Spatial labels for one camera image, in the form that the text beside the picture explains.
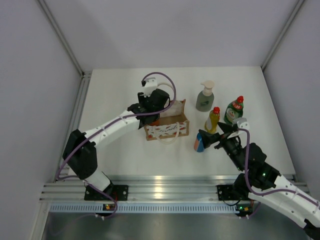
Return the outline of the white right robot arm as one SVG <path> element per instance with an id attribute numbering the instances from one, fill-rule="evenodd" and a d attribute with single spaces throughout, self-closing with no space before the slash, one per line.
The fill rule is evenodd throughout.
<path id="1" fill-rule="evenodd" d="M 296 223 L 313 240 L 320 238 L 320 202 L 266 162 L 267 155 L 250 141 L 249 123 L 245 118 L 232 125 L 218 123 L 223 131 L 199 130 L 194 149 L 201 153 L 214 146 L 222 148 L 240 174 L 222 200 L 252 200 L 264 204 Z"/>

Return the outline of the yellow dish soap bottle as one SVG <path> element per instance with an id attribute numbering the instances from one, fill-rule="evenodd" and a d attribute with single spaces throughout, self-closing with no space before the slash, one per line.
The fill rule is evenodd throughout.
<path id="1" fill-rule="evenodd" d="M 204 129 L 210 133 L 214 134 L 217 131 L 218 122 L 220 121 L 220 108 L 215 106 L 212 111 L 210 111 L 208 119 L 205 121 Z"/>

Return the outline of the large green dish soap bottle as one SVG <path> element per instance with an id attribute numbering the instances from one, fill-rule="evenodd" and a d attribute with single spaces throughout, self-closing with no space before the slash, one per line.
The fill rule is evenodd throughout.
<path id="1" fill-rule="evenodd" d="M 237 99 L 232 101 L 226 108 L 224 114 L 224 122 L 226 124 L 231 125 L 234 120 L 243 117 L 243 110 L 244 110 L 244 97 L 238 96 Z"/>

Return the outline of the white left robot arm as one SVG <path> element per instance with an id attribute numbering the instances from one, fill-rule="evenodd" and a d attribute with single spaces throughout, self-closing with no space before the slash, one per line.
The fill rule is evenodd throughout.
<path id="1" fill-rule="evenodd" d="M 159 119 L 170 101 L 162 89 L 155 89 L 150 96 L 137 94 L 138 103 L 130 105 L 121 115 L 101 126 L 81 132 L 71 132 L 62 158 L 75 175 L 86 181 L 102 200 L 113 194 L 114 184 L 98 167 L 98 150 L 123 135 L 139 130 Z"/>

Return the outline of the blue orange pump bottle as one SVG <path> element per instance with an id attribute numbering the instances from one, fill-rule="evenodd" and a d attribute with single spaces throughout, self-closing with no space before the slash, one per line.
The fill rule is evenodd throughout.
<path id="1" fill-rule="evenodd" d="M 202 153 L 205 151 L 208 145 L 208 136 L 206 131 L 199 131 L 196 135 L 194 142 L 194 150 L 197 153 Z"/>

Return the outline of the grey-green pump soap bottle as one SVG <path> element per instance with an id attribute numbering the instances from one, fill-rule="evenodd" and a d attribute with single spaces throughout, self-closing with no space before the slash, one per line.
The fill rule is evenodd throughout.
<path id="1" fill-rule="evenodd" d="M 197 96 L 195 107 L 200 112 L 209 112 L 215 99 L 213 94 L 215 83 L 212 80 L 206 80 L 201 85 L 203 90 Z"/>

